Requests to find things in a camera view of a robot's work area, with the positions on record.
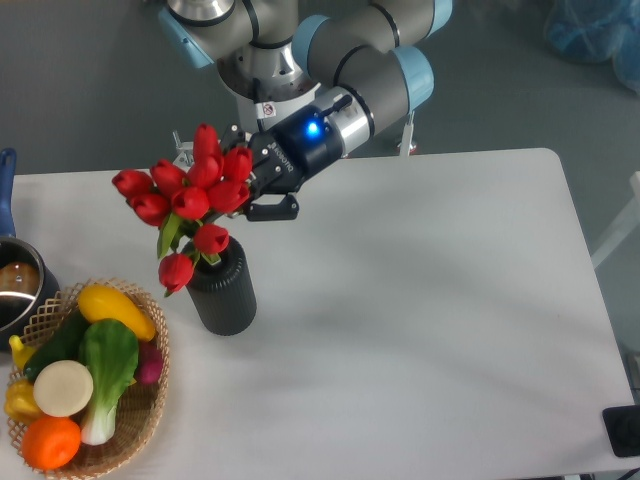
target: white vegetable slice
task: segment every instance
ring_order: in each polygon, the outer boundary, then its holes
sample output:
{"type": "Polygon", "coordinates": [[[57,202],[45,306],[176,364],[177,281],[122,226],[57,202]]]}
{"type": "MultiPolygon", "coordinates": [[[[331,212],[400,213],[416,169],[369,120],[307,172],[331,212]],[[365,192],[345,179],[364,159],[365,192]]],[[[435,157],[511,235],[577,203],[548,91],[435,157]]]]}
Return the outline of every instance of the white vegetable slice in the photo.
{"type": "Polygon", "coordinates": [[[33,398],[47,415],[69,417],[87,406],[93,379],[87,367],[73,360],[60,360],[45,367],[33,385],[33,398]]]}

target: yellow bell pepper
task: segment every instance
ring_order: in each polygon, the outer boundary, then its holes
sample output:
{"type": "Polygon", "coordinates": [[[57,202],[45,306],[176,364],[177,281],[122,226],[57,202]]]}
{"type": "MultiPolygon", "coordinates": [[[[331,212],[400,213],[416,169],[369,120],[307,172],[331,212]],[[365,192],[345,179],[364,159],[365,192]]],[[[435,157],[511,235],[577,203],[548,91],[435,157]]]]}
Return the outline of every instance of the yellow bell pepper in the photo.
{"type": "Polygon", "coordinates": [[[25,425],[44,415],[33,398],[33,385],[26,378],[18,380],[7,388],[4,412],[9,418],[25,425]]]}
{"type": "Polygon", "coordinates": [[[9,346],[11,347],[13,363],[22,371],[24,364],[36,353],[36,349],[22,343],[22,340],[20,340],[20,337],[17,335],[11,335],[9,337],[9,346]]]}

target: red tulip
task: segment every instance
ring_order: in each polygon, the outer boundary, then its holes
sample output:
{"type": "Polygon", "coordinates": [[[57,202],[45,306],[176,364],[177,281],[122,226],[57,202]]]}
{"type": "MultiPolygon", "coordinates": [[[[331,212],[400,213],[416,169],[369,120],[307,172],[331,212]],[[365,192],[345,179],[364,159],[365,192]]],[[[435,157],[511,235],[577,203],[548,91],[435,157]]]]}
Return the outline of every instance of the red tulip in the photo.
{"type": "Polygon", "coordinates": [[[204,188],[205,190],[218,183],[221,176],[222,157],[215,157],[213,155],[207,155],[201,158],[198,163],[194,163],[191,166],[187,173],[191,185],[204,188]]]}
{"type": "Polygon", "coordinates": [[[158,190],[165,197],[171,198],[174,193],[184,188],[184,179],[187,178],[187,173],[169,160],[161,159],[157,165],[151,167],[150,171],[153,180],[158,185],[158,190]]]}
{"type": "Polygon", "coordinates": [[[226,228],[207,223],[196,231],[193,245],[207,255],[220,253],[229,245],[229,232],[226,228]]]}
{"type": "Polygon", "coordinates": [[[171,197],[173,213],[187,220],[199,220],[209,210],[207,192],[198,187],[184,187],[171,197]]]}
{"type": "Polygon", "coordinates": [[[160,262],[158,276],[169,292],[177,292],[193,277],[193,262],[182,253],[172,253],[160,262]]]}
{"type": "Polygon", "coordinates": [[[131,199],[131,207],[143,222],[159,227],[171,212],[169,200],[158,193],[143,193],[131,199]]]}
{"type": "Polygon", "coordinates": [[[223,180],[207,190],[209,206],[220,213],[231,213],[249,199],[246,183],[223,180]]]}
{"type": "Polygon", "coordinates": [[[222,156],[218,134],[211,125],[201,123],[193,139],[193,160],[198,163],[209,155],[222,156]]]}
{"type": "Polygon", "coordinates": [[[225,180],[244,182],[253,170],[253,152],[247,147],[236,147],[224,157],[222,174],[225,180]]]}
{"type": "Polygon", "coordinates": [[[138,170],[122,170],[113,177],[111,183],[127,200],[131,200],[136,195],[149,193],[153,187],[151,177],[138,170]]]}

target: bok choy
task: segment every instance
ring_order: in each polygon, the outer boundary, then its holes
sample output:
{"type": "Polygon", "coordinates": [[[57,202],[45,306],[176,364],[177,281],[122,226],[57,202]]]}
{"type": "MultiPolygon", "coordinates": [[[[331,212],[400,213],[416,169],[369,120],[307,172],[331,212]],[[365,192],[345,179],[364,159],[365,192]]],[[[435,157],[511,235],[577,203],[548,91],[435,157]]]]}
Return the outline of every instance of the bok choy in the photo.
{"type": "Polygon", "coordinates": [[[82,419],[82,442],[102,445],[115,433],[118,400],[138,366],[138,339],[118,320],[102,320],[87,329],[79,353],[93,378],[93,395],[82,419]]]}

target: green vegetable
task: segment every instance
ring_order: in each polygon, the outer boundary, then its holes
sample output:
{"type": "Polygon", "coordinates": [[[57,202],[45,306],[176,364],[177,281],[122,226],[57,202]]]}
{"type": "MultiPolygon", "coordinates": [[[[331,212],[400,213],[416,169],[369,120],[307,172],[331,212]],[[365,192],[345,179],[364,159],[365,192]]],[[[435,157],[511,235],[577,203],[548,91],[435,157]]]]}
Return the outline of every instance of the green vegetable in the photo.
{"type": "Polygon", "coordinates": [[[116,429],[116,407],[138,366],[138,339],[118,320],[94,323],[80,344],[80,362],[93,377],[93,395],[82,419],[82,442],[102,445],[116,429]]]}
{"type": "Polygon", "coordinates": [[[23,373],[27,380],[35,382],[40,372],[53,362],[78,358],[78,348],[88,328],[89,322],[80,311],[73,311],[25,363],[23,373]]]}

